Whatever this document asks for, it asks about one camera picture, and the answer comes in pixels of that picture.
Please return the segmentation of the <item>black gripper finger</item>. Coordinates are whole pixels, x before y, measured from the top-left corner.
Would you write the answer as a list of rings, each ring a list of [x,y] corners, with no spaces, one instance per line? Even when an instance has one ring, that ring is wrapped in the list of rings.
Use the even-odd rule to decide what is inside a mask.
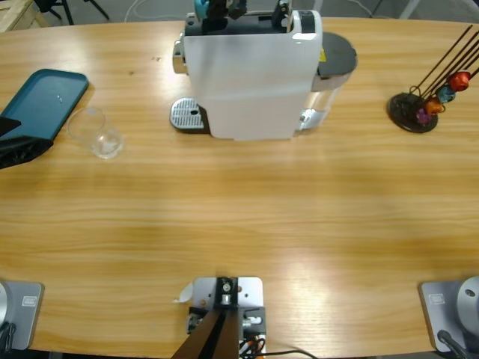
[[[209,0],[207,8],[208,19],[223,19],[228,15],[226,0]]]
[[[228,5],[228,16],[230,18],[240,18],[248,11],[247,0],[233,0]]]
[[[19,120],[14,120],[8,117],[1,116],[0,117],[0,137],[13,131],[15,128],[19,126],[21,126],[21,122]]]
[[[32,136],[19,136],[1,140],[1,169],[21,165],[44,154],[53,140]]]

